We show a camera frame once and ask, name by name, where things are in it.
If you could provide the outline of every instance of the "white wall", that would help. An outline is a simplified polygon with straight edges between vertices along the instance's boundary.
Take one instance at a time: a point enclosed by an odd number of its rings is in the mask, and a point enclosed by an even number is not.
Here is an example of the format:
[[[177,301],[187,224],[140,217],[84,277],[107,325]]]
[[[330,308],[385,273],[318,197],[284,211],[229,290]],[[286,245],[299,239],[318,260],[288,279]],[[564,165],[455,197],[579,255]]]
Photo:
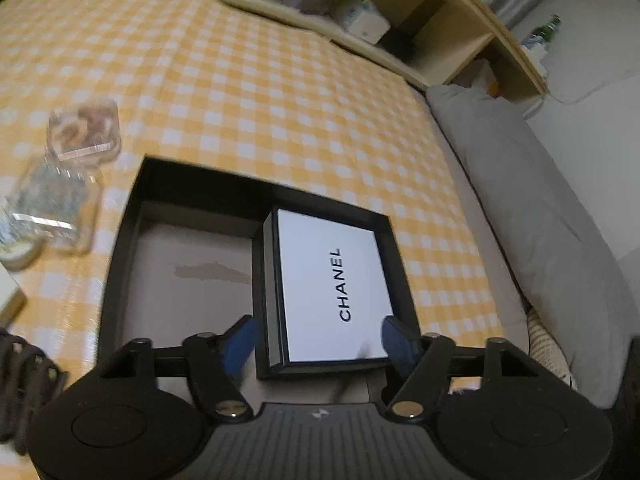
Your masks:
[[[640,70],[640,0],[545,0],[514,31],[552,13],[562,29],[543,64],[553,94],[573,100]],[[640,248],[640,75],[574,106],[548,98],[529,124],[593,216],[616,258]],[[640,258],[631,272],[640,280]]]

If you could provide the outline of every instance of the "gray pillow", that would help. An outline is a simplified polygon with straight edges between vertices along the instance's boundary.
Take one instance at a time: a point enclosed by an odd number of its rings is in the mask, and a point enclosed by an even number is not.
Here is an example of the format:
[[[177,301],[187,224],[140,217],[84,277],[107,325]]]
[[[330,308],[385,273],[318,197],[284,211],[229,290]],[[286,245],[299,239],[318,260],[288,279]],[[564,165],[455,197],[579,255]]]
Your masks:
[[[640,313],[593,219],[513,104],[458,86],[427,98],[578,391],[611,407]]]

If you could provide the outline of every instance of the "gingham tablecloth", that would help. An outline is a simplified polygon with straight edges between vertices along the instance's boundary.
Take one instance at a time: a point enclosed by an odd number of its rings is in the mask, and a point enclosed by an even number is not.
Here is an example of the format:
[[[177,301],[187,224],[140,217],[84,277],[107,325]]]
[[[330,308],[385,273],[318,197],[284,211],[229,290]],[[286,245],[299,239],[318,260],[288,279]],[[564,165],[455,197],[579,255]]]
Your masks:
[[[89,254],[46,250],[15,274],[12,332],[72,380],[89,370],[120,217],[145,153],[238,171],[389,215],[425,332],[501,334],[447,165],[409,87],[321,36],[216,0],[7,0],[0,6],[0,195],[43,152],[56,107],[118,102]],[[0,478],[34,478],[0,452]]]

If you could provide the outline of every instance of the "bottle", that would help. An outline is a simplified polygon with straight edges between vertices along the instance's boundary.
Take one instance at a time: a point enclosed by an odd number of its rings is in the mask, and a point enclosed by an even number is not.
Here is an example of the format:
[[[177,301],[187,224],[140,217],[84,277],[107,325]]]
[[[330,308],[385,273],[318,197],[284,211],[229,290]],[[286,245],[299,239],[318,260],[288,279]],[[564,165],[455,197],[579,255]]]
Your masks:
[[[545,48],[545,50],[549,50],[549,44],[558,33],[561,23],[562,20],[560,17],[557,14],[554,14],[551,21],[546,25],[535,28],[531,34],[522,41],[522,46],[528,49],[533,49],[534,46],[540,44]]]

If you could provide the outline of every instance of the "brown stain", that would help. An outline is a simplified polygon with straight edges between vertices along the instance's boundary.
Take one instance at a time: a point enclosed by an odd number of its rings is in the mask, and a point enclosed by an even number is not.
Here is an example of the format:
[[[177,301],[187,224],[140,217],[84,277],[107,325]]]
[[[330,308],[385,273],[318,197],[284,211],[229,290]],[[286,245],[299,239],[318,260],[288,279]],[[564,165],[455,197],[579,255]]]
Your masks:
[[[218,262],[206,264],[183,265],[174,267],[174,275],[178,278],[193,278],[196,280],[220,280],[222,282],[244,283],[251,285],[251,276],[224,266]]]

